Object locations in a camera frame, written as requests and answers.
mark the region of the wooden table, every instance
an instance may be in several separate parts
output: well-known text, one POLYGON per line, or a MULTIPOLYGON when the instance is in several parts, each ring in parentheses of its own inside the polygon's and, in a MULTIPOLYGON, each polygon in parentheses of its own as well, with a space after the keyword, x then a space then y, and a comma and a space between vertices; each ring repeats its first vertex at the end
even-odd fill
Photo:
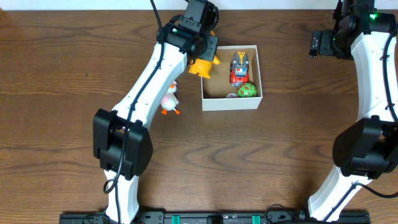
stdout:
MULTIPOLYGON (((177 11, 160 11, 165 24, 177 11)), ((303 207, 333 165, 336 136, 355 122, 353 61, 309 58, 330 11, 221 11, 220 45, 257 45, 257 110, 201 111, 200 79, 180 79, 182 114, 155 115, 139 202, 168 211, 303 207)), ((58 223, 108 204, 92 120, 130 90, 155 44, 152 11, 2 12, 0 223, 58 223)), ((398 172, 370 186, 392 193, 398 172)), ((398 220, 397 200, 360 191, 348 208, 398 220)))

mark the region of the cardboard box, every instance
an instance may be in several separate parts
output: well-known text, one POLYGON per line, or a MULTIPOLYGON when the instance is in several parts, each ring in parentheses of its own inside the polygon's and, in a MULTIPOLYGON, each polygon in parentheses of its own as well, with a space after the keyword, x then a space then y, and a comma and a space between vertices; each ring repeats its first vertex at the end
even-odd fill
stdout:
POLYGON ((217 48, 219 65, 213 65, 210 79, 201 79, 201 101, 203 111, 219 110, 250 110, 257 109, 262 100, 261 77, 259 56, 256 45, 247 46, 222 46, 217 48), (236 93, 238 87, 229 83, 229 66, 232 56, 236 52, 246 52, 249 58, 249 82, 255 84, 257 97, 251 98, 225 98, 230 93, 236 93))

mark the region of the yellow plush toy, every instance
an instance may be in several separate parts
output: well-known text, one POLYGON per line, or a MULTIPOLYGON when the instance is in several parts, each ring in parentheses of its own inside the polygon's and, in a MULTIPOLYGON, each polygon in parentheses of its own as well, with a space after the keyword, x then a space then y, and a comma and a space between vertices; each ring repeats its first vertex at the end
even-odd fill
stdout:
POLYGON ((217 55, 214 56, 212 62, 208 62, 202 59, 196 59, 195 63, 191 65, 188 72, 194 75, 199 75, 200 77, 203 78, 210 78, 210 70, 213 64, 215 65, 220 64, 220 60, 218 60, 217 55))

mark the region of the green ball with red spots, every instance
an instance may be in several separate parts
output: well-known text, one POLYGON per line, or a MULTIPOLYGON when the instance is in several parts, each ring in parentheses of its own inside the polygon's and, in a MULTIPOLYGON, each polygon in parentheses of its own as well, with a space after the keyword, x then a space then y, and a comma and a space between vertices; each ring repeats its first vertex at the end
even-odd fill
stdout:
POLYGON ((252 83, 243 83, 239 86, 238 92, 236 93, 238 97, 256 97, 257 88, 252 83))

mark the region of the white duck toy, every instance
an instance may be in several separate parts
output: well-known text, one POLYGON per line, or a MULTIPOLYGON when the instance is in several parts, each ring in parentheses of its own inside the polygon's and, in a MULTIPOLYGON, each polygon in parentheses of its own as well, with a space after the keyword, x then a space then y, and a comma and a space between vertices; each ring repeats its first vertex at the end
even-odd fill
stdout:
POLYGON ((174 81, 173 84, 170 85, 169 90, 164 95, 160 105, 162 105, 163 110, 162 114, 167 114, 168 111, 174 110, 177 114, 180 114, 180 110, 175 109, 178 104, 178 99, 175 97, 174 93, 177 91, 177 82, 174 81))

